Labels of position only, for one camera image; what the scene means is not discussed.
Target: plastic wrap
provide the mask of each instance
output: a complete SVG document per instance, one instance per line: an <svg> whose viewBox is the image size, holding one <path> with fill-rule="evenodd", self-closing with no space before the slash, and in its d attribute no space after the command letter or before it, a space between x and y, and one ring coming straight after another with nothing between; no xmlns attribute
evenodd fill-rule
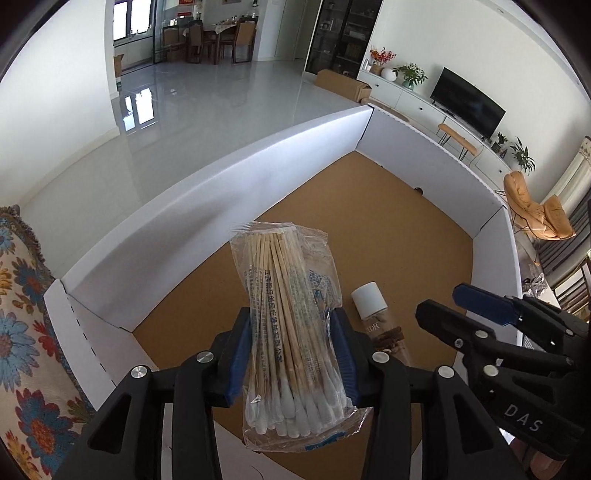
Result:
<svg viewBox="0 0 591 480"><path fill-rule="evenodd" d="M252 223L230 240L251 308L243 435L253 450L302 452L359 431L330 341L342 305L327 235L292 223Z"/></svg>

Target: wooden stool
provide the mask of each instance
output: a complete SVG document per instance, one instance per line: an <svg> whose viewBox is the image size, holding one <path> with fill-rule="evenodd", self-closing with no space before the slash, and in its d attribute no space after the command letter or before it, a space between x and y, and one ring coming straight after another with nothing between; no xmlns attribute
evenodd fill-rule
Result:
<svg viewBox="0 0 591 480"><path fill-rule="evenodd" d="M456 142L458 142L462 146L462 151L458 156L458 160L463 161L466 157L466 154L470 152L472 156L476 156L478 150L474 145L472 145L468 140L466 140L463 136L461 136L458 132L456 132L453 128L446 124L439 124L439 130L444 132L439 144L441 146L445 145L450 138L453 138Z"/></svg>

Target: small bottle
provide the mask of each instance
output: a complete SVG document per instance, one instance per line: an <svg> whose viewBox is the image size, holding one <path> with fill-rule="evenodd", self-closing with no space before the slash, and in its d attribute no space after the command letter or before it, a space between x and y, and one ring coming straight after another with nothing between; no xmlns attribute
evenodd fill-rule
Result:
<svg viewBox="0 0 591 480"><path fill-rule="evenodd" d="M376 282L359 287L351 296L365 332L377 350L388 352L404 365L412 366L402 327L396 323Z"/></svg>

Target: tiled floor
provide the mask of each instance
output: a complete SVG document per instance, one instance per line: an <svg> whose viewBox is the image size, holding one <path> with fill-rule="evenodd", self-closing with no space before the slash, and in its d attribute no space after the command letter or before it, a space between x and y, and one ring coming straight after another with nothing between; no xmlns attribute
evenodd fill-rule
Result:
<svg viewBox="0 0 591 480"><path fill-rule="evenodd" d="M122 134L59 175L22 217L63 276L139 207L198 169L275 132L355 103L301 77L301 62L161 63L124 75Z"/></svg>

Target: blue flower pattern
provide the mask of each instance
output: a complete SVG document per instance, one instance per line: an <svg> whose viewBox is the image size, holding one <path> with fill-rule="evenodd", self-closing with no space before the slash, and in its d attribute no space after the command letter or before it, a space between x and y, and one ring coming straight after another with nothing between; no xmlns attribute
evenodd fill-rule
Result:
<svg viewBox="0 0 591 480"><path fill-rule="evenodd" d="M25 388L22 394L17 390L17 400L18 427L27 436L33 458L39 458L46 475L53 476L80 436L71 430L74 422L60 416L56 404L46 404L41 390L31 393Z"/></svg>
<svg viewBox="0 0 591 480"><path fill-rule="evenodd" d="M13 254L16 248L12 232L5 226L0 226L0 257L6 254Z"/></svg>
<svg viewBox="0 0 591 480"><path fill-rule="evenodd" d="M46 291L44 284L46 279L33 267L20 258L12 262L14 267L14 283L22 286L22 292L31 300L32 305L39 305L43 302L43 294Z"/></svg>
<svg viewBox="0 0 591 480"><path fill-rule="evenodd" d="M14 386L21 385L20 372L32 377L31 367L39 366L33 358L39 352L31 346L35 340L25 334L28 328L13 312L4 315L0 310L0 384L6 391L14 392Z"/></svg>

